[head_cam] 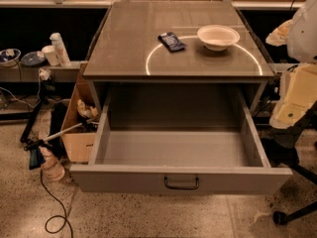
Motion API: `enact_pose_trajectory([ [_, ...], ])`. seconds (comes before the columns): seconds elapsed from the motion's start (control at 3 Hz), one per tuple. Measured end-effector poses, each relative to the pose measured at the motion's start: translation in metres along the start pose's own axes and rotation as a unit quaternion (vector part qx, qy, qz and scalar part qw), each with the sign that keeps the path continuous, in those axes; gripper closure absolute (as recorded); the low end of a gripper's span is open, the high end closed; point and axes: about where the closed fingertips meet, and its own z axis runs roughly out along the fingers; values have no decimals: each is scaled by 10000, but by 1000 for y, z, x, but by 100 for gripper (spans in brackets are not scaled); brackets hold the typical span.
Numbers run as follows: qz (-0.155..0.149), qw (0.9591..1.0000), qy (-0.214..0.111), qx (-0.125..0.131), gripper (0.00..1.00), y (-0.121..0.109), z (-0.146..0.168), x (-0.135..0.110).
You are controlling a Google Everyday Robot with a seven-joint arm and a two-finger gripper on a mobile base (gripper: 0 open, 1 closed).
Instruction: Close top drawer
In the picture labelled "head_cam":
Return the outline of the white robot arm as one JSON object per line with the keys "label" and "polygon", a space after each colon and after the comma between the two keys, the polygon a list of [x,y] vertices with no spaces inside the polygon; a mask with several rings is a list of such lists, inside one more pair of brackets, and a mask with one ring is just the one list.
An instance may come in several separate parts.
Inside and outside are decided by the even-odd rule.
{"label": "white robot arm", "polygon": [[265,39],[272,46],[286,45],[298,67],[281,79],[280,100],[269,124],[277,129],[295,125],[317,101],[317,0],[306,0],[293,18],[275,28]]}

